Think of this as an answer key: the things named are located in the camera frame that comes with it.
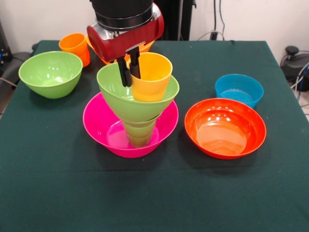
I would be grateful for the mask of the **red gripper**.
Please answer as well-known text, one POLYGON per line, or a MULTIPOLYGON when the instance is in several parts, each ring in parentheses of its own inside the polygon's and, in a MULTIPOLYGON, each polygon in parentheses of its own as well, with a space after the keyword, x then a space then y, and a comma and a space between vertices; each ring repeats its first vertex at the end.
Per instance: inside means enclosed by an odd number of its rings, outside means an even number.
POLYGON ((122 85, 131 87, 131 74, 140 79, 138 46, 162 35, 163 15, 153 2, 93 2, 92 7, 96 22, 87 27, 90 43, 106 62, 117 59, 122 85))

